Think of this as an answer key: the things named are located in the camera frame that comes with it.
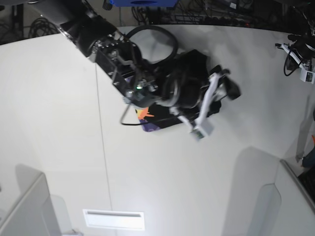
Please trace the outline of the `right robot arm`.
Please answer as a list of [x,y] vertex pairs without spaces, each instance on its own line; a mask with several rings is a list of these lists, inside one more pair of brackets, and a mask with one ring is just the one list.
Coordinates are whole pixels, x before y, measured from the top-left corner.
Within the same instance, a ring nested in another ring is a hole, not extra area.
[[[198,131],[220,111],[222,99],[241,96],[228,69],[219,65],[209,69],[208,57],[198,50],[179,53],[177,38],[164,28],[139,26],[122,33],[85,0],[31,0],[28,4],[110,77],[128,108],[136,111],[137,124],[147,132],[179,123]],[[142,56],[131,38],[145,30],[170,40],[172,51],[166,58],[150,62]]]

